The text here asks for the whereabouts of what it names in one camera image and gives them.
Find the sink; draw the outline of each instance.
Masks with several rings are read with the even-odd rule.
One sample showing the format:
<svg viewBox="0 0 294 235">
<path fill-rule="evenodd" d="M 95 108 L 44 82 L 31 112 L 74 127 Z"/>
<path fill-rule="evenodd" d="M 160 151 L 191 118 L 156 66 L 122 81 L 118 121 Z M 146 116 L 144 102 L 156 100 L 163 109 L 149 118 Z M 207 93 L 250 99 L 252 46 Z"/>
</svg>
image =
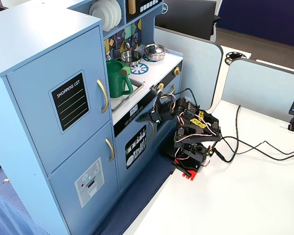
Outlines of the sink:
<svg viewBox="0 0 294 235">
<path fill-rule="evenodd" d="M 127 95 L 122 95 L 118 98 L 111 98 L 111 109 L 112 113 L 116 112 L 122 105 L 124 105 L 133 95 L 135 95 L 141 88 L 143 88 L 144 84 L 142 82 L 129 79 L 131 81 L 131 84 L 133 86 L 133 93 L 132 94 L 127 94 Z"/>
</svg>

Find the cubicle divider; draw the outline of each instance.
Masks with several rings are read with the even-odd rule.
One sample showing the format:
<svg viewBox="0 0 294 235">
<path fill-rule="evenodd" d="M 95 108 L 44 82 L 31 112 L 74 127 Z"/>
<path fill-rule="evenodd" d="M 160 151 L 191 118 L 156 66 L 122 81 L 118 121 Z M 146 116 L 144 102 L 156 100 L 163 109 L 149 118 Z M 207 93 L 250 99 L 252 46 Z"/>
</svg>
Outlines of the cubicle divider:
<svg viewBox="0 0 294 235">
<path fill-rule="evenodd" d="M 294 72 L 248 59 L 230 65 L 222 100 L 289 122 Z"/>
<path fill-rule="evenodd" d="M 208 110 L 213 102 L 223 50 L 221 46 L 190 35 L 155 28 L 155 43 L 184 55 L 181 90 L 191 88 L 198 105 Z M 183 94 L 194 102 L 191 94 Z"/>
</svg>

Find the cabinet door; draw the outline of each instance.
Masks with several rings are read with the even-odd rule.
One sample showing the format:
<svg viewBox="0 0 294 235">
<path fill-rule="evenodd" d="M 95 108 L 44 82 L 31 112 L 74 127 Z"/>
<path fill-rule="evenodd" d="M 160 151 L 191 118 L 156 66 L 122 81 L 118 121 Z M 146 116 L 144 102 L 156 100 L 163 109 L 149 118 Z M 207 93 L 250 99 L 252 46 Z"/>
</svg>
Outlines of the cabinet door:
<svg viewBox="0 0 294 235">
<path fill-rule="evenodd" d="M 150 109 L 152 102 L 143 109 L 142 113 Z M 139 116 L 137 115 L 116 137 L 120 191 L 134 180 L 153 156 L 152 139 L 150 139 L 153 134 L 152 126 L 148 121 L 136 122 Z"/>
<path fill-rule="evenodd" d="M 7 76 L 47 175 L 110 119 L 101 43 L 96 27 Z"/>
<path fill-rule="evenodd" d="M 49 180 L 73 235 L 88 234 L 118 196 L 111 124 L 107 124 L 72 156 Z"/>
</svg>

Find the green pitcher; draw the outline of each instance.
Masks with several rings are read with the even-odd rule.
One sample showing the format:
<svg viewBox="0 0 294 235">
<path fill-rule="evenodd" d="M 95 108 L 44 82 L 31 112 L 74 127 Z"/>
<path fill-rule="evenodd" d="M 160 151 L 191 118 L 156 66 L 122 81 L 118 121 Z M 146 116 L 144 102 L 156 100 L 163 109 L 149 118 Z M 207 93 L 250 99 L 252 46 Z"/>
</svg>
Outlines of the green pitcher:
<svg viewBox="0 0 294 235">
<path fill-rule="evenodd" d="M 110 60 L 107 61 L 107 70 L 111 98 L 133 93 L 133 86 L 127 76 L 131 73 L 130 67 L 121 61 Z M 127 84 L 128 91 L 125 91 L 125 84 Z"/>
</svg>

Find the robotic arm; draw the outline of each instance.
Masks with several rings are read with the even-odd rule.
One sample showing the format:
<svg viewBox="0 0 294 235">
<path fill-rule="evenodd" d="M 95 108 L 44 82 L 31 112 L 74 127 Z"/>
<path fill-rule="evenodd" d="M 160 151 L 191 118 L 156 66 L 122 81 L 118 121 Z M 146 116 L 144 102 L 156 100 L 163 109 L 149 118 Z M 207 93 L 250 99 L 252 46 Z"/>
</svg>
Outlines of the robotic arm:
<svg viewBox="0 0 294 235">
<path fill-rule="evenodd" d="M 183 176 L 193 180 L 203 162 L 208 165 L 213 155 L 213 149 L 206 148 L 202 142 L 221 140 L 219 120 L 185 98 L 175 100 L 172 94 L 165 95 L 172 99 L 162 104 L 162 88 L 154 86 L 151 90 L 156 94 L 153 109 L 140 116 L 138 121 L 159 123 L 177 117 L 179 124 L 174 135 L 176 152 L 172 164 L 184 173 Z"/>
</svg>

